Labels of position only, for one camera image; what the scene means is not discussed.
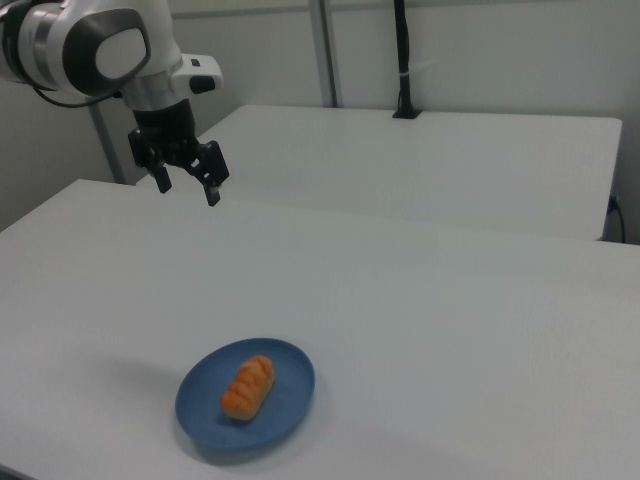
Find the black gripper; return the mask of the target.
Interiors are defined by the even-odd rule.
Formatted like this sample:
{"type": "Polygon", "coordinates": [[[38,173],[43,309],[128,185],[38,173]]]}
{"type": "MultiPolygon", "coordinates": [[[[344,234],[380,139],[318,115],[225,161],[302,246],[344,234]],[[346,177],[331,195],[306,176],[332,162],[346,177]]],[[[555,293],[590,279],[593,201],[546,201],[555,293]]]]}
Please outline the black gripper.
{"type": "Polygon", "coordinates": [[[153,111],[133,111],[137,128],[128,134],[134,163],[155,180],[160,193],[172,183],[165,163],[181,168],[203,186],[207,204],[221,199],[219,189],[229,177],[229,169],[219,144],[199,144],[191,103],[185,99],[153,111]]]}

